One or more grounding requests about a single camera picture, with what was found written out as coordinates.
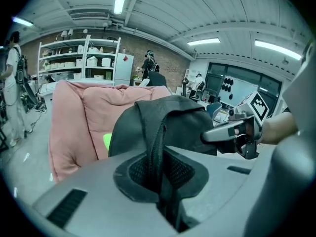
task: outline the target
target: green object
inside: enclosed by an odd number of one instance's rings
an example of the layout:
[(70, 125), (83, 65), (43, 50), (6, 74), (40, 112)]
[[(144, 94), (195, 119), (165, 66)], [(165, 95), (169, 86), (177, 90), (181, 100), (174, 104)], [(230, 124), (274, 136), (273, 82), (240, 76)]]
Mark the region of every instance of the green object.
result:
[(103, 135), (103, 142), (107, 150), (109, 150), (110, 148), (111, 137), (112, 137), (111, 133), (107, 133)]

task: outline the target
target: person wearing backpack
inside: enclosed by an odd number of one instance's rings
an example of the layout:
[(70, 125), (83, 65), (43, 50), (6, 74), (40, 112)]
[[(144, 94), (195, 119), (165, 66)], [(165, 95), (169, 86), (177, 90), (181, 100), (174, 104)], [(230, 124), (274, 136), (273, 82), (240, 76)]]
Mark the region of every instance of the person wearing backpack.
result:
[(159, 73), (159, 65), (154, 59), (154, 52), (152, 52), (151, 50), (148, 50), (147, 53), (145, 54), (145, 57), (147, 59), (144, 61), (142, 68), (140, 67), (136, 68), (137, 72), (143, 70), (143, 80), (148, 78), (149, 71)]
[(202, 75), (199, 73), (196, 76), (196, 79), (194, 80), (193, 83), (189, 84), (192, 87), (192, 90), (190, 92), (189, 98), (194, 97), (197, 90), (203, 91), (205, 88), (205, 80), (202, 78)]
[(10, 37), (10, 51), (6, 61), (6, 71), (0, 76), (4, 82), (4, 98), (6, 102), (6, 112), (11, 124), (10, 146), (14, 147), (18, 141), (24, 137), (24, 131), (31, 133), (32, 127), (27, 123), (26, 113), (20, 98), (20, 87), (16, 83), (16, 72), (18, 63), (22, 57), (19, 46), (20, 33), (13, 32)]

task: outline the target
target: shelving unit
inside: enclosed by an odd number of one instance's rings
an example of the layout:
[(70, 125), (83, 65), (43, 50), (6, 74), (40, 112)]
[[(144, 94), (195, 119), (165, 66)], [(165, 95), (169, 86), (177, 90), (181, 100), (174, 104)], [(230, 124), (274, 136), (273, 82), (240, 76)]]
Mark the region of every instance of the shelving unit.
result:
[(61, 70), (74, 70), (74, 69), (81, 69), (81, 67), (69, 67), (69, 68), (63, 67), (63, 68), (57, 68), (57, 69), (40, 70), (39, 74), (52, 73), (52, 72), (61, 71)]
[(83, 53), (61, 53), (61, 54), (55, 54), (55, 55), (50, 55), (50, 56), (45, 56), (40, 58), (39, 60), (57, 60), (61, 58), (70, 58), (70, 57), (79, 57), (83, 56)]
[(104, 69), (104, 70), (114, 70), (112, 67), (91, 67), (91, 66), (86, 66), (88, 69)]
[[(91, 35), (87, 35), (85, 39), (68, 39), (63, 41), (56, 41), (53, 43), (47, 43), (47, 44), (39, 44), (39, 53), (38, 53), (38, 78), (41, 75), (44, 74), (51, 74), (51, 73), (58, 73), (58, 72), (67, 72), (67, 71), (74, 71), (75, 73), (81, 72), (81, 79), (86, 82), (101, 82), (104, 84), (111, 84), (114, 85), (114, 79), (115, 79), (115, 71), (116, 71), (116, 64), (117, 64), (117, 58), (119, 53), (119, 47), (120, 47), (120, 40), (108, 40), (108, 39), (91, 39)], [(50, 49), (57, 52), (59, 49), (60, 51), (68, 51), (68, 48), (74, 47), (75, 49), (78, 47), (78, 45), (83, 45), (83, 52), (77, 53), (77, 52), (65, 52), (60, 54), (53, 54), (50, 56), (44, 56), (41, 57), (41, 53), (44, 49)], [(106, 49), (111, 49), (114, 53), (104, 52), (104, 53), (89, 53), (88, 48), (89, 47), (105, 47)], [(89, 57), (95, 56), (97, 59), (102, 58), (110, 58), (111, 64), (112, 61), (114, 61), (113, 67), (101, 67), (101, 66), (87, 66), (86, 62)], [(66, 61), (74, 59), (82, 59), (82, 64), (80, 67), (69, 67), (69, 68), (55, 68), (55, 69), (40, 69), (42, 68), (42, 63), (44, 61), (52, 62), (52, 61), (58, 61), (63, 62), (65, 59)], [(95, 79), (91, 78), (91, 71), (97, 71), (97, 70), (106, 70), (111, 71), (112, 73), (112, 79), (111, 80), (101, 80), (101, 79)]]

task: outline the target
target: ceiling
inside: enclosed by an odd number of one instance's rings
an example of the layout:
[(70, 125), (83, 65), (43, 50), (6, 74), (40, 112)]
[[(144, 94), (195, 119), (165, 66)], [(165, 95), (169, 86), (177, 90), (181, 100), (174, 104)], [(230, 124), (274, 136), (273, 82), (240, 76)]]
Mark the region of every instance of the ceiling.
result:
[[(121, 15), (113, 14), (114, 4), (115, 0), (30, 0), (18, 16), (34, 26), (14, 23), (11, 30), (19, 30), (25, 43), (70, 28), (102, 28), (110, 19), (108, 29), (151, 39), (191, 60), (197, 55), (259, 64), (289, 79), (300, 62), (256, 47), (255, 40), (301, 54), (312, 37), (288, 0), (125, 0)], [(209, 38), (219, 38), (221, 43), (187, 44)], [(284, 57), (288, 65), (282, 62)]]

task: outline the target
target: black chair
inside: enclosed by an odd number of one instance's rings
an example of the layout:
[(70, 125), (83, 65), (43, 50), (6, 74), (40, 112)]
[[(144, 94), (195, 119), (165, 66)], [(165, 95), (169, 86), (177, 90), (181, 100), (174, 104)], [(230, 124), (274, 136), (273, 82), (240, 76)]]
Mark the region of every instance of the black chair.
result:
[(157, 72), (149, 71), (148, 77), (149, 77), (149, 83), (147, 84), (147, 87), (150, 87), (150, 86), (166, 86), (167, 87), (166, 77), (164, 77), (163, 75)]

